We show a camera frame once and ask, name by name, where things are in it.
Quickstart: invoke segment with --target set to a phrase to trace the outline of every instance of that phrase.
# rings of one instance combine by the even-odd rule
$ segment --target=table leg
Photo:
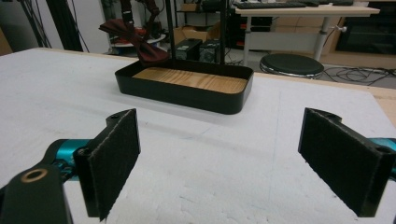
[[[325,17],[323,19],[323,23],[318,34],[317,43],[315,44],[314,59],[317,61],[319,61],[320,59],[320,54],[323,50],[323,45],[327,38],[327,30],[329,29],[329,26],[330,26],[330,17]]]
[[[247,29],[245,30],[245,46],[244,46],[244,66],[248,65],[248,49],[250,46],[251,17],[247,17]]]

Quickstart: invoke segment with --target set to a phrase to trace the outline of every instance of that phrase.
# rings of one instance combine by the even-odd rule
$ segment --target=stool
[[[260,69],[275,75],[316,78],[324,70],[315,59],[295,54],[269,54],[260,60]]]

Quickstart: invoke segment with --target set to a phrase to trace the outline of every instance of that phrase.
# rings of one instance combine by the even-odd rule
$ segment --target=electronic equipment
[[[353,0],[288,0],[288,2],[304,3],[308,7],[318,5],[328,5],[332,3],[333,6],[352,6]]]
[[[218,40],[206,40],[199,48],[199,61],[204,63],[220,62],[220,42]]]
[[[237,3],[233,3],[233,5],[238,7],[239,9],[306,7],[306,4],[299,2],[274,2],[274,3],[237,2]]]
[[[203,11],[220,11],[221,1],[220,0],[205,0],[201,3]]]
[[[178,43],[176,48],[176,58],[180,60],[199,60],[199,48],[202,45],[201,39],[185,39]]]

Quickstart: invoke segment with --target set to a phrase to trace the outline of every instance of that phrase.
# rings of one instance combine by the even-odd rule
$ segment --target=black tray
[[[133,78],[133,76],[146,69],[140,62],[136,62],[116,72],[116,79],[120,91],[134,96],[231,115],[242,110],[253,82],[253,70],[244,66],[169,60],[156,67],[221,77],[237,77],[247,82],[242,91],[237,93],[225,93],[161,81]]]

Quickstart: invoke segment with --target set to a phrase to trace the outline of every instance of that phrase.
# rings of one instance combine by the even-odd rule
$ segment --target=desk
[[[243,110],[225,116],[121,94],[114,72],[134,60],[47,49],[0,57],[0,185],[56,139],[94,138],[107,116],[134,107],[142,152],[106,223],[392,223],[395,182],[375,218],[358,218],[297,152],[307,106],[364,136],[395,137],[371,93],[255,74]],[[396,101],[395,90],[375,90]],[[75,223],[98,222],[78,182],[64,190]]]
[[[368,17],[379,13],[379,9],[369,7],[297,7],[272,9],[239,9],[236,14],[247,17],[245,31],[244,66],[248,65],[250,49],[272,50],[310,50],[314,51],[314,59],[319,60],[331,17]],[[251,33],[252,17],[323,17],[319,33],[316,34],[281,34],[281,33]]]

